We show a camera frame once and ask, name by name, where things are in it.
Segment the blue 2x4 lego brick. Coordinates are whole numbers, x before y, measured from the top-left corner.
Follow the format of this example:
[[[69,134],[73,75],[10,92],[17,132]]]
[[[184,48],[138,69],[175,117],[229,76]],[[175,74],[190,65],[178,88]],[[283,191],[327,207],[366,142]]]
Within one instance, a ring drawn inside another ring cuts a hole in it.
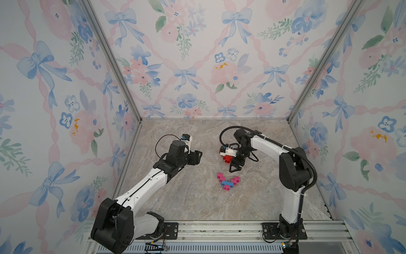
[[[222,186],[224,187],[225,185],[229,185],[231,188],[234,187],[233,183],[230,182],[230,181],[223,181],[223,182],[222,182]]]

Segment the red 2x4 lego brick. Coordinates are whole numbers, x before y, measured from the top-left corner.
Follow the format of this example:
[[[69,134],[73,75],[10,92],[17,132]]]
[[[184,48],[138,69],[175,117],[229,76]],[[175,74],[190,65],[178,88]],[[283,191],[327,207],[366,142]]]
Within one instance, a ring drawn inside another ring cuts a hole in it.
[[[225,155],[225,156],[223,156],[223,161],[225,162],[225,163],[227,163],[227,164],[230,164],[231,163],[231,161],[233,160],[233,156],[230,156],[230,155]]]

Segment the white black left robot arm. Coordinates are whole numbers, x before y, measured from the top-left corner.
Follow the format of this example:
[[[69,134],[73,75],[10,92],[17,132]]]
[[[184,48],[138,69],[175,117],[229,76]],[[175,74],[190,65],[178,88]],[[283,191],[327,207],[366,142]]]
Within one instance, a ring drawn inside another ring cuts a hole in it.
[[[114,254],[123,253],[134,239],[164,236],[164,218],[148,212],[139,217],[141,206],[160,188],[164,187],[185,166],[200,163],[203,153],[191,151],[192,136],[183,134],[174,140],[148,174],[130,190],[112,200],[106,198],[99,206],[91,231],[91,239]]]

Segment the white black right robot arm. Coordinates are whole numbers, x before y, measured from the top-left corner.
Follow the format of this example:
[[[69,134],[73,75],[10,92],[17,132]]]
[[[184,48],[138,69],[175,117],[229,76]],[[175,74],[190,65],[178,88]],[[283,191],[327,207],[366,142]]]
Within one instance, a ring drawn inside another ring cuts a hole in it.
[[[245,160],[258,162],[255,151],[265,153],[279,163],[279,180],[284,187],[283,209],[277,234],[285,239],[299,240],[302,233],[302,208],[306,191],[317,182],[317,173],[305,151],[276,142],[257,131],[236,127],[236,143],[222,145],[221,156],[230,156],[229,172],[242,170]]]

